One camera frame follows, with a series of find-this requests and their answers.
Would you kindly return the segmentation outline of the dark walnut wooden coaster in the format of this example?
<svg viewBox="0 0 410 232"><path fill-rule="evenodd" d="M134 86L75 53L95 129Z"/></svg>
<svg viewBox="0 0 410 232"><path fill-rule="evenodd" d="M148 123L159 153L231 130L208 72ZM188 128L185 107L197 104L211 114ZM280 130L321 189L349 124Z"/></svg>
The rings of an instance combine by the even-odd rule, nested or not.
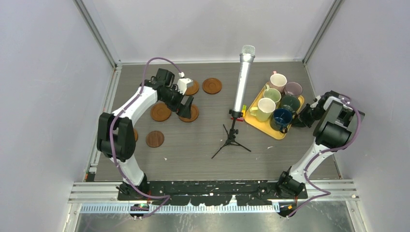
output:
<svg viewBox="0 0 410 232"><path fill-rule="evenodd" d="M160 147L164 142L164 134L161 131L151 131L146 136L146 144L151 148Z"/></svg>

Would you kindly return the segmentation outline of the cream yellow mug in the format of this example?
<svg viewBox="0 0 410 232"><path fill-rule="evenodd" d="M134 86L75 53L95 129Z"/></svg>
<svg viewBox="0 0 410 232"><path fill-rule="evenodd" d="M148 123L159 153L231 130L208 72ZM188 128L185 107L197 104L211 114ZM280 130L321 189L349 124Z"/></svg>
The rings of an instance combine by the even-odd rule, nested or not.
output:
<svg viewBox="0 0 410 232"><path fill-rule="evenodd" d="M249 113L258 121L267 121L276 109L276 103L270 98L259 99L257 106L251 107Z"/></svg>

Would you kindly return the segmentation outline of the yellow tray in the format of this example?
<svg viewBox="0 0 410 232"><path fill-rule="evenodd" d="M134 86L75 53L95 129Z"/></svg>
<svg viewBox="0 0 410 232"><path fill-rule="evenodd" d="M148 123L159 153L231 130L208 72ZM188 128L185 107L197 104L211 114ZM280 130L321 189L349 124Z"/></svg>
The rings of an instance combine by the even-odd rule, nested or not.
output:
<svg viewBox="0 0 410 232"><path fill-rule="evenodd" d="M260 93L258 94L258 96L256 97L256 99L253 101L253 103L251 104L250 108L257 106L257 103L258 103L259 99L264 98L264 97L263 97L263 91L264 91L264 87L262 88L262 90L260 91ZM303 106L303 103L305 102L305 99L304 99L303 96L300 95L300 96L298 96L297 98L299 99L301 105L300 105L300 107L299 107L299 109L297 110L296 113L298 113L298 112L301 111L301 107ZM267 121L265 121L265 122L260 122L260 121L258 121L254 116L252 116L252 115L249 113L249 109L246 111L245 116L244 116L244 120L245 120L248 124L250 124L251 126L253 126L253 127L257 128L257 129L259 129L259 130L262 131L263 133L265 133L265 134L267 134L267 135L269 135L269 136L271 136L271 137L273 137L274 139L277 139L277 140L281 140L281 139L283 139L283 138L286 136L286 134L283 134L283 133L280 133L279 131L273 130L273 129L270 127L270 123L269 123L269 122L270 122L270 119L271 119L272 115L270 116L270 118L269 118Z"/></svg>

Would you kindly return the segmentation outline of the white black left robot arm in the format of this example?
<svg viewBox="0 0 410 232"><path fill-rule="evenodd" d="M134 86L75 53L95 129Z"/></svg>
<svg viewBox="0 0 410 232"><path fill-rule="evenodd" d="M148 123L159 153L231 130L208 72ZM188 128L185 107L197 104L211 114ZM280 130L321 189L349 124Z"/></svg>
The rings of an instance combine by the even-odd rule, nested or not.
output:
<svg viewBox="0 0 410 232"><path fill-rule="evenodd" d="M139 167L134 156L136 148L135 123L151 106L161 101L165 106L182 118L191 117L193 97L183 99L193 80L183 72L174 82L175 75L159 68L156 75L144 79L137 92L120 108L112 113L102 113L98 120L97 150L109 158L120 172L123 183L119 189L131 194L137 200L148 197L146 174Z"/></svg>

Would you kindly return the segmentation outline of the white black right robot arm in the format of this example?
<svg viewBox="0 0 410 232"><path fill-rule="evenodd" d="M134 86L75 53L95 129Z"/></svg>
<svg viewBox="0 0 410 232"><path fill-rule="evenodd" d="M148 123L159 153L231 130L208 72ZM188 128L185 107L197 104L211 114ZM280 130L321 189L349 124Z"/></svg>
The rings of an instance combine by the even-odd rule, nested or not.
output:
<svg viewBox="0 0 410 232"><path fill-rule="evenodd" d="M354 142L364 117L365 113L352 106L348 96L332 90L317 96L313 104L307 104L292 125L310 128L317 122L314 141L296 164L281 173L276 195L286 199L304 191L311 174L324 160Z"/></svg>

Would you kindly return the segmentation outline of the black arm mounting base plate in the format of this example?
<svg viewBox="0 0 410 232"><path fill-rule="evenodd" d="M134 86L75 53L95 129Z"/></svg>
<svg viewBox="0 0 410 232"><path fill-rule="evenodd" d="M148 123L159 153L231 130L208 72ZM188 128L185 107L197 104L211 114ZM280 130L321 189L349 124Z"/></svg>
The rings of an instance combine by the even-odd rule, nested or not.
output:
<svg viewBox="0 0 410 232"><path fill-rule="evenodd" d="M120 201L148 201L153 205L226 206L236 200L239 206L268 205L269 200L307 199L305 190L299 195L277 187L275 181L143 181L136 191L122 182L118 187Z"/></svg>

